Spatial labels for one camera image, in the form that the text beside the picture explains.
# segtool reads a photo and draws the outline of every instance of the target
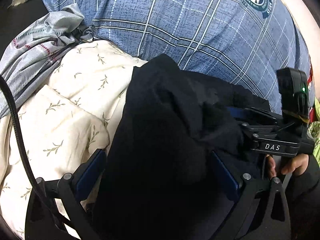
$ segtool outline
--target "finger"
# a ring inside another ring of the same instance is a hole
[[[309,165],[309,155],[307,154],[300,154],[300,158],[302,161],[302,165],[299,166],[298,168],[296,168],[296,170],[293,172],[293,174],[295,176],[300,176],[301,174],[303,174],[306,169],[308,168]]]
[[[268,178],[269,179],[272,179],[273,177],[276,177],[276,176],[277,176],[276,170],[272,169],[272,170],[268,171]]]
[[[272,156],[267,157],[267,163],[268,163],[268,167],[270,167],[270,168],[276,167],[276,162]]]
[[[295,175],[301,175],[308,167],[309,156],[306,154],[299,154],[292,158],[281,170],[282,174],[288,174],[295,171]]]
[[[267,167],[269,179],[276,177],[276,162],[272,156],[267,156]]]

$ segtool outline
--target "screw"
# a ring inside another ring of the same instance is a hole
[[[63,178],[66,179],[66,180],[71,179],[71,177],[72,177],[71,173],[66,173],[66,174],[63,175]]]
[[[276,183],[276,184],[279,184],[280,183],[280,179],[278,177],[274,177],[273,178],[273,181]]]
[[[243,177],[245,180],[251,179],[251,175],[250,175],[249,173],[243,174],[242,177]]]

